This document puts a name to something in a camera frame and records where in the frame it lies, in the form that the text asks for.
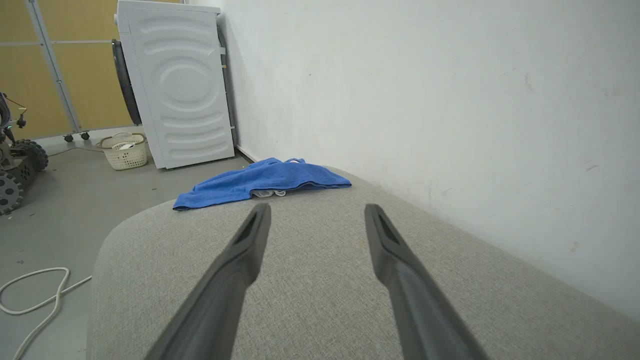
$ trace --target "gray sofa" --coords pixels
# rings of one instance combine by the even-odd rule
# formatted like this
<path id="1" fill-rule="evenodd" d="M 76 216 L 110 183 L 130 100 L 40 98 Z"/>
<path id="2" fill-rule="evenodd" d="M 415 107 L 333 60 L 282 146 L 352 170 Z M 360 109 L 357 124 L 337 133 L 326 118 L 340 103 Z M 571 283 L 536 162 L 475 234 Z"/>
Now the gray sofa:
<path id="1" fill-rule="evenodd" d="M 402 359 L 364 206 L 380 204 L 494 359 L 640 359 L 640 327 L 523 261 L 343 171 L 353 186 L 177 212 L 113 229 L 95 265 L 88 359 L 142 359 L 258 202 L 272 223 L 234 359 Z"/>

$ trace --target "gray floor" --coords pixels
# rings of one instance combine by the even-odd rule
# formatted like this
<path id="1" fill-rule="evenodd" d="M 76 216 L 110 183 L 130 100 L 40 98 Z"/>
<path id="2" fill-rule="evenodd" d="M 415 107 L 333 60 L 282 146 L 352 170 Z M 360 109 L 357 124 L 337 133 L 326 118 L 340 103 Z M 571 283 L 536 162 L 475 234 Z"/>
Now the gray floor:
<path id="1" fill-rule="evenodd" d="M 0 285 L 55 266 L 69 268 L 68 283 L 74 284 L 91 275 L 102 241 L 121 221 L 175 199 L 200 181 L 247 164 L 238 156 L 158 170 L 150 160 L 144 167 L 118 172 L 99 152 L 72 150 L 53 156 L 48 169 L 28 188 L 24 205 L 0 217 Z M 31 307 L 55 294 L 63 274 L 49 272 L 14 284 L 3 292 L 3 304 L 13 310 Z M 23 359 L 84 359 L 90 286 L 91 282 L 63 297 L 60 313 Z M 53 303 L 20 316 L 0 311 L 0 359 L 11 359 L 51 309 Z"/>

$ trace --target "washing machine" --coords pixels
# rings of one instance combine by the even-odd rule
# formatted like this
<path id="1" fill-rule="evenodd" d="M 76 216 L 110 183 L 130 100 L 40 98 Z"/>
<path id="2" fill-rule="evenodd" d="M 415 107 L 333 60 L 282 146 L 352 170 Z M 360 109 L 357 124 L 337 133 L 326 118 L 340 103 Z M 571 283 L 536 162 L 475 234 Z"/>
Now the washing machine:
<path id="1" fill-rule="evenodd" d="M 113 56 L 129 115 L 157 168 L 234 156 L 219 8 L 119 0 Z"/>

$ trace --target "cable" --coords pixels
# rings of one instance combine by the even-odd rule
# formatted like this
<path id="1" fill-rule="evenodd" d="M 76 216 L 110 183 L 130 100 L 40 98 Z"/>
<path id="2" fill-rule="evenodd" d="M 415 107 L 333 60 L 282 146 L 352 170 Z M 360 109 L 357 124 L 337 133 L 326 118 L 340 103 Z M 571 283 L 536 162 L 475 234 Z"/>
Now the cable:
<path id="1" fill-rule="evenodd" d="M 62 290 L 62 288 L 64 288 L 65 285 L 67 284 L 67 279 L 69 278 L 69 274 L 71 273 L 71 271 L 69 271 L 68 268 L 48 268 L 48 269 L 42 269 L 42 270 L 30 272 L 30 273 L 24 274 L 24 275 L 22 275 L 20 277 L 16 277 L 15 279 L 13 279 L 10 282 L 4 284 L 0 288 L 0 295 L 2 295 L 3 290 L 6 289 L 9 285 L 13 284 L 14 282 L 18 282 L 18 281 L 24 279 L 25 277 L 29 277 L 29 276 L 36 275 L 36 274 L 41 274 L 43 272 L 55 271 L 55 270 L 64 270 L 65 271 L 65 276 L 62 278 L 62 281 L 60 281 L 60 285 L 58 285 L 58 290 L 56 290 L 56 294 L 54 296 L 48 298 L 47 300 L 39 303 L 36 306 L 32 306 L 29 309 L 20 310 L 20 311 L 9 310 L 6 307 L 4 307 L 2 305 L 2 302 L 0 301 L 0 309 L 2 311 L 4 311 L 5 313 L 10 314 L 10 315 L 23 315 L 23 314 L 29 313 L 31 311 L 34 311 L 35 309 L 40 309 L 41 307 L 43 307 L 43 306 L 47 305 L 48 303 L 50 303 L 51 301 L 53 301 L 54 299 L 56 300 L 56 303 L 55 303 L 55 305 L 53 307 L 53 310 L 51 311 L 51 314 L 49 314 L 49 316 L 47 316 L 44 320 L 42 320 L 42 322 L 38 326 L 36 326 L 35 329 L 33 329 L 29 333 L 29 335 L 27 335 L 26 338 L 24 338 L 24 341 L 22 342 L 22 344 L 20 344 L 20 347 L 15 352 L 15 355 L 13 356 L 13 360 L 19 360 L 22 357 L 22 354 L 24 353 L 24 350 L 29 345 L 29 343 L 31 343 L 33 338 L 35 338 L 36 334 L 38 334 L 38 332 L 40 330 L 42 330 L 42 328 L 45 327 L 51 321 L 51 319 L 54 316 L 56 316 L 56 314 L 60 310 L 62 295 L 70 292 L 71 290 L 73 290 L 73 289 L 77 288 L 78 286 L 84 284 L 85 282 L 91 280 L 91 277 L 89 276 L 86 279 L 78 281 L 74 285 L 69 286 L 68 288 Z"/>
<path id="2" fill-rule="evenodd" d="M 100 151 L 100 150 L 85 149 L 84 147 L 72 147 L 71 149 L 62 150 L 61 152 L 56 152 L 55 154 L 51 154 L 51 155 L 49 155 L 49 157 L 62 154 L 63 152 L 76 150 L 76 149 L 78 149 L 78 150 L 86 150 L 86 151 L 93 151 L 93 152 L 104 152 L 104 151 Z"/>
<path id="3" fill-rule="evenodd" d="M 27 107 L 26 107 L 26 106 L 24 106 L 24 105 L 20 105 L 20 104 L 18 104 L 17 102 L 15 102 L 15 101 L 13 101 L 13 100 L 9 99 L 9 97 L 7 97 L 7 95 L 6 95 L 5 93 L 3 93 L 3 95 L 4 95 L 4 98 L 5 98 L 5 99 L 7 99 L 7 100 L 11 101 L 12 103 L 14 103 L 14 104 L 16 104 L 17 106 L 20 106 L 21 108 L 23 108 L 23 109 L 24 109 L 24 111 L 23 111 L 20 115 L 22 115 L 22 114 L 24 114 L 25 112 L 27 112 Z"/>

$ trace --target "rubber tire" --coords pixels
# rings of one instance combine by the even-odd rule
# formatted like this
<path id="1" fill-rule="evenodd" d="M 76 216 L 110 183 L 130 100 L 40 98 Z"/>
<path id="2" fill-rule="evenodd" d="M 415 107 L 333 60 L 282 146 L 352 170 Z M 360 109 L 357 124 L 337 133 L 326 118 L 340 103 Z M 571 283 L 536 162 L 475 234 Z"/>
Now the rubber tire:
<path id="1" fill-rule="evenodd" d="M 35 141 L 29 139 L 17 140 L 13 146 L 16 145 L 27 145 L 33 150 L 34 157 L 30 158 L 31 166 L 33 166 L 33 170 L 43 171 L 49 165 L 49 156 L 47 152 L 40 146 L 40 144 Z"/>
<path id="2" fill-rule="evenodd" d="M 13 205 L 6 210 L 0 210 L 0 215 L 9 215 L 12 211 L 16 210 L 17 208 L 19 208 L 22 205 L 22 201 L 24 200 L 24 186 L 22 184 L 20 184 L 19 181 L 17 181 L 15 179 L 15 176 L 0 170 L 0 175 L 5 175 L 8 179 L 11 179 L 13 181 L 15 181 L 18 184 L 18 200 L 16 202 L 13 203 Z"/>

